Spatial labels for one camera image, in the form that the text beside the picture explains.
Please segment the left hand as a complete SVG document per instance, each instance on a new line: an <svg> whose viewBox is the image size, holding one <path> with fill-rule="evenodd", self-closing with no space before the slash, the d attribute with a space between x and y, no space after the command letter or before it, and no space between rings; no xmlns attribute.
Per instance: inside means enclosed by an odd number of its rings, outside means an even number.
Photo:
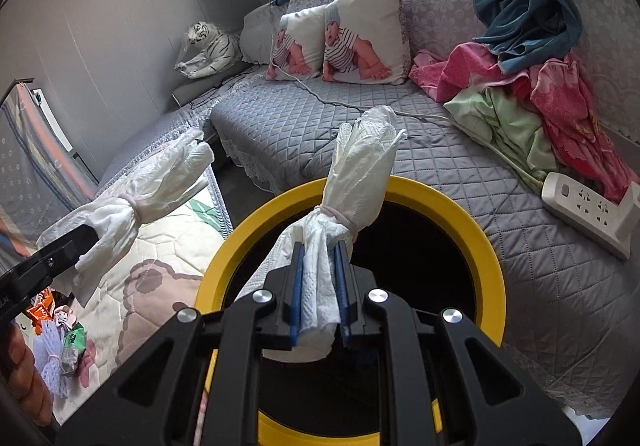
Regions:
<svg viewBox="0 0 640 446"><path fill-rule="evenodd" d="M1 365L13 397L36 426L52 422L52 402L20 328L11 323L1 341Z"/></svg>

